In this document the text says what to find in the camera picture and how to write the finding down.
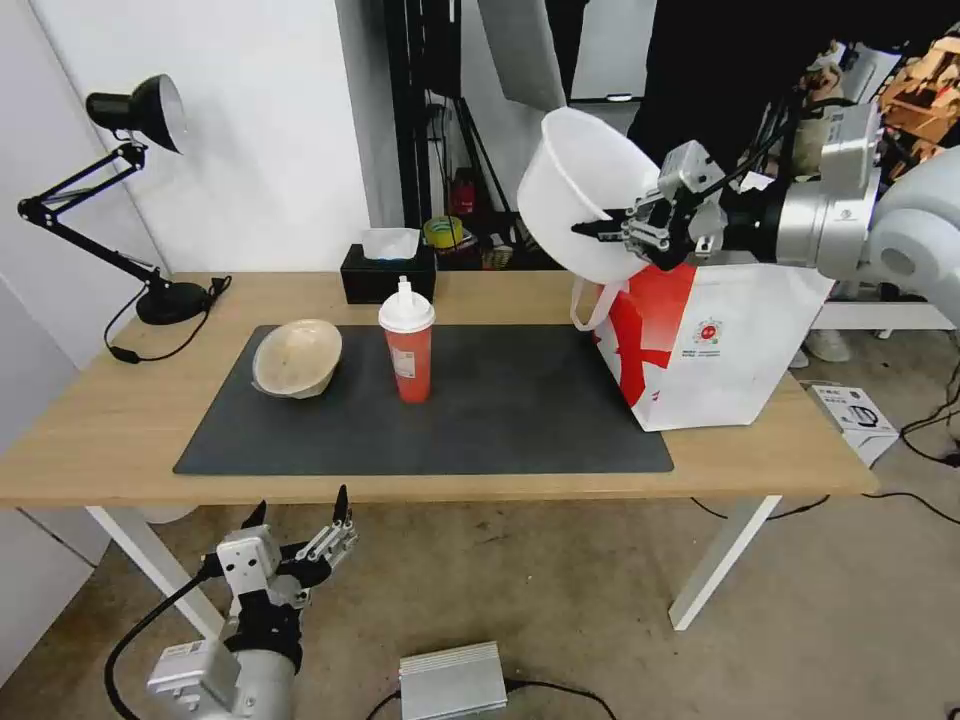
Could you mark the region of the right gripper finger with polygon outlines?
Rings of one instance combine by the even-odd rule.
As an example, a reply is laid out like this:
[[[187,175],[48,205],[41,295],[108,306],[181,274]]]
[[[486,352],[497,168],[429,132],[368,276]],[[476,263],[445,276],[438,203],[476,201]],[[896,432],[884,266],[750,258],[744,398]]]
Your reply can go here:
[[[666,252],[671,248],[668,221],[614,211],[610,219],[576,223],[570,230],[602,243],[623,244],[632,253]]]
[[[665,197],[657,188],[638,198],[633,207],[632,220],[635,222],[669,222],[674,213],[675,203]]]

